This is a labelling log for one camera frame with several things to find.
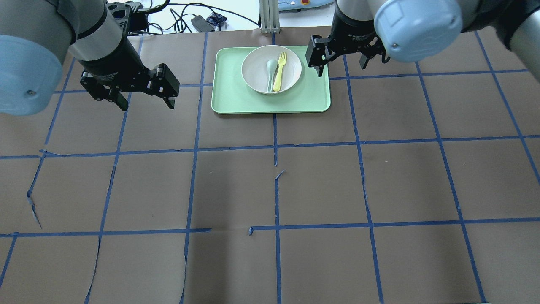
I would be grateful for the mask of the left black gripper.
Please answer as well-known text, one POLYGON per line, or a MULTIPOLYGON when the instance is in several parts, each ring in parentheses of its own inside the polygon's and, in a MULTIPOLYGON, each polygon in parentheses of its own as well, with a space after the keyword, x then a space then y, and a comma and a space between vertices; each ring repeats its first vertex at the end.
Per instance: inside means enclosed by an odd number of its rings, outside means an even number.
POLYGON ((154 69, 143 67, 139 71, 115 72, 104 76, 93 75, 84 69, 80 84, 95 100, 114 102, 123 112, 129 109, 129 102, 121 92, 142 92, 157 96, 172 110, 180 86, 173 71, 164 63, 156 65, 154 69))

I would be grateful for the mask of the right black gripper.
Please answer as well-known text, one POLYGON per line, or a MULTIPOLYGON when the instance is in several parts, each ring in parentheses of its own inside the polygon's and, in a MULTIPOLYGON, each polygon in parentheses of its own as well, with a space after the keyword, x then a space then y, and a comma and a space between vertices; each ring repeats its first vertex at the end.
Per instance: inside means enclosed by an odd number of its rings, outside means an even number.
POLYGON ((305 59, 310 68, 316 68, 318 77, 322 77, 326 64, 343 55, 358 52, 362 54, 359 59, 362 70, 365 70, 370 60, 378 55, 382 56, 383 64, 390 61, 382 40, 375 32, 362 36, 347 33, 343 36, 328 37, 313 35, 309 39, 305 59))

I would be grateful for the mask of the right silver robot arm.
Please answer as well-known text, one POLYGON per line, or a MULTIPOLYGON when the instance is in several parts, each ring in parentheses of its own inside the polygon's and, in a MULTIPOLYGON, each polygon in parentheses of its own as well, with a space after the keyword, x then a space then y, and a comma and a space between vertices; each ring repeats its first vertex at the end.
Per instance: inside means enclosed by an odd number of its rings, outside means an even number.
POLYGON ((357 52, 362 68, 378 54, 384 63, 418 62, 461 33, 493 27, 539 79, 539 7, 538 0, 337 0, 330 35, 313 35, 305 57, 318 76, 327 63, 357 52))

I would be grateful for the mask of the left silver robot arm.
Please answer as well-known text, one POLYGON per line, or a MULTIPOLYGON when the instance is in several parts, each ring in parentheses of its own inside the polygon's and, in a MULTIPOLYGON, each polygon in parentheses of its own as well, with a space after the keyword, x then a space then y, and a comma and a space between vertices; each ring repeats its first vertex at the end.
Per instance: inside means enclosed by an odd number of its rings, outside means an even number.
POLYGON ((84 68, 80 84, 97 101, 127 111, 122 92, 142 92, 174 108, 179 81, 166 64, 153 69, 128 39, 165 6, 106 0, 2 0, 0 111, 14 116, 44 110, 71 54, 84 68))

